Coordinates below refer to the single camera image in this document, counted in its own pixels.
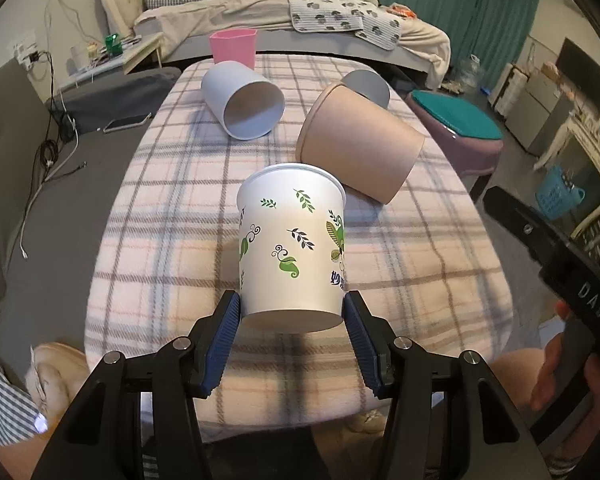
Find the right hand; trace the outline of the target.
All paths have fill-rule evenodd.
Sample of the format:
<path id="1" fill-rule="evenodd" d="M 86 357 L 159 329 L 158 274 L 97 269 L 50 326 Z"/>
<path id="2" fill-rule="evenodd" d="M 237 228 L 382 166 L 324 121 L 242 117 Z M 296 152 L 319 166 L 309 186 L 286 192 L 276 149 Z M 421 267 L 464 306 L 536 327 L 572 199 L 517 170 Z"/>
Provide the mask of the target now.
<path id="1" fill-rule="evenodd" d="M 555 336 L 545 347 L 545 359 L 536 384 L 532 388 L 530 405 L 538 412 L 554 401 L 558 393 L 566 390 L 567 385 L 579 375 L 583 376 L 586 388 L 592 396 L 590 414 L 600 419 L 600 358 L 595 354 L 577 356 L 569 354 L 567 331 Z"/>

